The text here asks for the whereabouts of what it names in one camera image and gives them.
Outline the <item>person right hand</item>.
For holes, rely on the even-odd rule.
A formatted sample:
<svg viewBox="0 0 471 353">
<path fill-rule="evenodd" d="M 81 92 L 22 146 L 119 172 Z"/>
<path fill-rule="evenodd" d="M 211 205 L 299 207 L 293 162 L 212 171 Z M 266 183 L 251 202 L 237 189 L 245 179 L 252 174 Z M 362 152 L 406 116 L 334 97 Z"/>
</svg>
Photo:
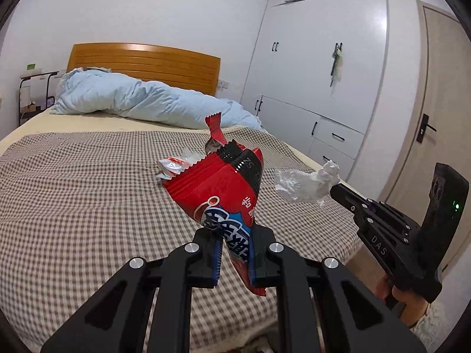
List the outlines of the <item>person right hand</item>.
<svg viewBox="0 0 471 353">
<path fill-rule="evenodd" d="M 383 302 L 386 302 L 386 298 L 392 295 L 398 303 L 403 303 L 405 308 L 400 315 L 400 320 L 408 327 L 413 327 L 419 319 L 425 316 L 429 307 L 429 303 L 415 292 L 411 290 L 402 291 L 392 285 L 387 275 L 384 275 L 378 281 L 374 294 Z"/>
</svg>

